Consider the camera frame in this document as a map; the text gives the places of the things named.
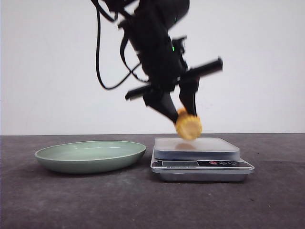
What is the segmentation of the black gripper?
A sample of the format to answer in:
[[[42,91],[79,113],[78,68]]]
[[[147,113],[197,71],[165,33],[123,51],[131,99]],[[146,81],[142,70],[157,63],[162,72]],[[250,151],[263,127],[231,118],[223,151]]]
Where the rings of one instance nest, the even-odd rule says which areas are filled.
[[[124,30],[124,34],[136,50],[144,73],[149,77],[147,86],[129,91],[125,98],[132,99],[144,94],[146,106],[166,116],[175,124],[178,113],[169,92],[179,84],[180,101],[188,114],[197,116],[197,79],[222,70],[222,59],[218,58],[199,67],[187,69],[182,59],[182,46],[178,41],[171,41],[165,23],[155,14],[133,15],[120,22],[118,27]]]

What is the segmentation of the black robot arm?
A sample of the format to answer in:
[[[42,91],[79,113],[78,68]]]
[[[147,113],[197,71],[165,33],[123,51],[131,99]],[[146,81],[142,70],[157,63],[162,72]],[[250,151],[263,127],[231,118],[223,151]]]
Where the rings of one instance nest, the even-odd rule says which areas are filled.
[[[195,94],[199,79],[223,68],[217,59],[189,69],[183,59],[183,38],[171,39],[168,30],[189,10],[187,0],[142,0],[133,14],[125,7],[128,0],[108,0],[106,5],[124,20],[119,28],[124,31],[120,55],[124,56],[130,42],[137,53],[139,65],[148,76],[146,85],[130,90],[125,98],[142,97],[145,104],[168,117],[176,126],[198,124]]]

